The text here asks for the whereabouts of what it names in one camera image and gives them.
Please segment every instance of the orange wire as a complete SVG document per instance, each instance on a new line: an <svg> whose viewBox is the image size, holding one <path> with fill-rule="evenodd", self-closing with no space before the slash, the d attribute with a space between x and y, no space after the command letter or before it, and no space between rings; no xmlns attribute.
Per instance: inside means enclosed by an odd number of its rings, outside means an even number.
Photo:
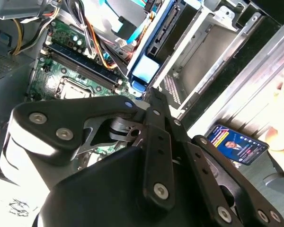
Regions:
<svg viewBox="0 0 284 227"><path fill-rule="evenodd" d="M51 12L51 13L45 13L45 14L43 14L43 16L49 17L49 16L52 16L52 15L53 15L53 13L54 13L54 11L53 11L53 12Z"/></svg>
<svg viewBox="0 0 284 227"><path fill-rule="evenodd" d="M101 49L100 49L100 45L99 45L99 43L98 43L98 40L97 40L97 38L96 38L96 34L95 34L95 31L94 31L94 29L93 29L93 26L91 25L91 23L87 20L87 24L88 24L88 27L89 27L89 29L90 29L90 31L91 31L91 33L92 33L92 37L93 37L93 40L94 40L94 45L95 45L95 48L96 48L96 51L97 51L97 53L98 53L98 55L99 55L99 57L101 58L101 60L102 60L102 62L103 62L103 64L104 64L104 66L106 67L106 68L108 68L108 69L114 69L114 68L116 68L117 67L117 65L116 64L113 64L113 65L109 65L109 64L107 64L107 62L105 61L105 59L103 58L103 55L101 54Z"/></svg>

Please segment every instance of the blue drive bracket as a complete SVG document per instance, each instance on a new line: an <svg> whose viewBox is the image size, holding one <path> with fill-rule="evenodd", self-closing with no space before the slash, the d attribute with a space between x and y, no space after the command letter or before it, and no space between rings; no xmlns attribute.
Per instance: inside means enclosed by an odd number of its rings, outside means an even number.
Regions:
<svg viewBox="0 0 284 227"><path fill-rule="evenodd" d="M152 78L156 75L156 73L161 67L161 65L159 65L154 60L147 57L145 53L175 2L175 0L166 0L166 1L168 1L168 6L166 10L164 11L159 21L157 22L154 30L148 37L146 44L143 46L143 49L141 50L137 60L135 61L130 71L128 72L128 78L131 87L140 93L142 93L141 92L142 90L143 92L146 90L148 84L150 83Z"/></svg>
<svg viewBox="0 0 284 227"><path fill-rule="evenodd" d="M140 58L138 65L133 70L133 76L131 78L132 88L143 93L159 67L160 65L158 63L143 55Z"/></svg>

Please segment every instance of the capacitor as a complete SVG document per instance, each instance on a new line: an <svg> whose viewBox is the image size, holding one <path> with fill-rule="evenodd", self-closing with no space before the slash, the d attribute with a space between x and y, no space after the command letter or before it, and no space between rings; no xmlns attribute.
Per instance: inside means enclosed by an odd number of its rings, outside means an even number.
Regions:
<svg viewBox="0 0 284 227"><path fill-rule="evenodd" d="M72 37L72 39L73 39L73 41L77 41L78 40L78 36L77 35L74 35L73 37Z"/></svg>

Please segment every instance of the silver metal panel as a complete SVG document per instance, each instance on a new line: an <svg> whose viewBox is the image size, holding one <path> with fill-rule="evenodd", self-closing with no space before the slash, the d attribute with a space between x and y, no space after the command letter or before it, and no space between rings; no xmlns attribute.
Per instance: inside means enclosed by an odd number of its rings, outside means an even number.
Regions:
<svg viewBox="0 0 284 227"><path fill-rule="evenodd" d="M268 127L273 90L284 74L284 26L188 130L205 134L221 121L234 129L259 137Z"/></svg>
<svg viewBox="0 0 284 227"><path fill-rule="evenodd" d="M205 41L196 50L179 75L188 94L198 85L236 35L234 32L219 26L214 26L211 29Z"/></svg>
<svg viewBox="0 0 284 227"><path fill-rule="evenodd" d="M11 19L36 16L41 4L42 0L0 0L0 18Z"/></svg>

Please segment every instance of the person's hand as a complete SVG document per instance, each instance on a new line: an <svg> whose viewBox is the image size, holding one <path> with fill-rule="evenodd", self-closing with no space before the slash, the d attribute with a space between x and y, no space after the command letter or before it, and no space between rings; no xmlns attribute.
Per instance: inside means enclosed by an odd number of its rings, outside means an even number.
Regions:
<svg viewBox="0 0 284 227"><path fill-rule="evenodd" d="M271 150L284 150L284 82L280 90L274 93L270 113L271 128L266 134L266 143Z"/></svg>

